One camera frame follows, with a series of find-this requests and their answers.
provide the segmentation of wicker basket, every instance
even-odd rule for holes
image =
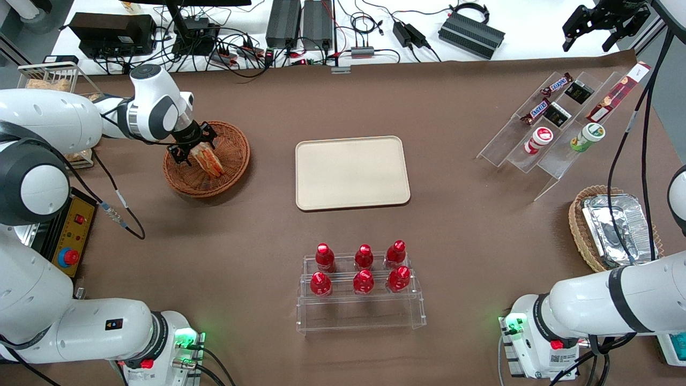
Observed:
[[[195,160],[191,160],[191,166],[176,163],[166,152],[162,167],[165,179],[175,191],[186,196],[205,198],[225,192],[238,182],[248,167],[250,146],[246,136],[231,124],[219,121],[207,123],[217,132],[213,142],[214,153],[226,173],[219,178],[210,177]]]
[[[617,188],[612,188],[611,192],[612,195],[624,193],[624,191]],[[607,187],[605,185],[594,185],[577,194],[576,198],[569,206],[569,228],[571,229],[571,235],[574,237],[576,247],[586,263],[595,272],[602,272],[607,271],[610,267],[603,264],[598,255],[598,251],[595,250],[593,236],[586,225],[586,218],[581,211],[581,200],[586,197],[597,196],[598,194],[607,194]],[[657,234],[655,225],[652,226],[652,234],[655,239],[655,247],[657,248],[658,256],[661,258],[664,256],[665,251],[662,248],[662,242],[660,241],[660,236]]]

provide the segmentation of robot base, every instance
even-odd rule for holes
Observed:
[[[504,335],[506,346],[511,341],[513,354],[516,355],[523,373],[528,378],[553,379],[560,371],[568,368],[579,357],[579,345],[572,348],[553,350],[550,342],[543,338],[534,321],[534,302],[538,295],[524,295],[512,306],[512,311],[501,319],[501,333],[514,328],[519,333]],[[508,355],[508,361],[514,358]],[[521,376],[510,369],[513,376]],[[561,381],[576,379],[576,371],[562,377]]]
[[[204,345],[204,333],[191,328],[186,318],[176,311],[163,311],[169,332],[167,343],[150,369],[132,369],[124,365],[123,372],[129,386],[198,386],[200,374],[196,370],[172,367],[174,359],[192,359],[201,363],[202,351],[178,348],[179,343]]]

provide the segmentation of green light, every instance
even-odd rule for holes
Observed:
[[[524,330],[524,324],[526,323],[526,315],[522,313],[512,313],[505,317],[505,323],[511,330],[517,330],[521,332]]]
[[[194,344],[198,338],[198,333],[195,332],[193,328],[181,328],[174,334],[174,343],[180,347],[187,347],[190,344]]]

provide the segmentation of red button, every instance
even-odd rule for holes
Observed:
[[[551,342],[550,342],[550,347],[551,347],[553,350],[559,350],[559,349],[561,349],[561,348],[564,348],[565,345],[562,343],[562,341],[551,341]]]
[[[73,249],[71,249],[64,254],[64,263],[66,265],[74,265],[78,261],[79,261],[79,251],[74,251]]]

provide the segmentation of clear acrylic shelf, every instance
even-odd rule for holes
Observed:
[[[316,296],[310,290],[309,283],[317,271],[317,264],[314,256],[305,256],[296,306],[296,329],[300,333],[426,326],[424,297],[414,269],[410,269],[410,285],[399,293],[392,293],[386,289],[390,270],[383,269],[385,251],[373,253],[374,289],[369,294],[355,294],[355,255],[346,254],[336,256],[336,272],[327,274],[331,279],[332,294],[326,297]],[[405,265],[412,267],[408,257]]]
[[[565,85],[563,89],[548,98],[550,102],[557,103],[571,115],[564,124],[557,127],[544,116],[539,117],[531,126],[522,122],[520,118],[528,114],[543,100],[543,94],[541,94],[540,90],[555,83],[562,76],[561,73],[554,72],[542,83],[529,99],[514,112],[508,123],[500,129],[495,137],[477,155],[477,158],[483,157],[497,168],[502,166],[505,161],[508,161],[524,173],[530,172],[536,166],[548,173],[550,180],[534,201],[538,200],[550,188],[555,186],[579,157],[581,153],[572,150],[569,142],[586,124],[591,123],[586,118],[586,115],[623,78],[620,73],[613,72],[604,82],[600,82],[586,72],[582,72],[576,77],[572,74],[575,80],[584,83],[593,89],[594,92],[583,104],[579,104],[565,94],[565,90],[569,87]],[[611,114],[612,111],[602,122],[606,121]],[[536,128],[542,126],[549,128],[553,132],[553,140],[550,144],[541,148],[535,155],[530,155],[524,150],[524,143],[531,138]]]

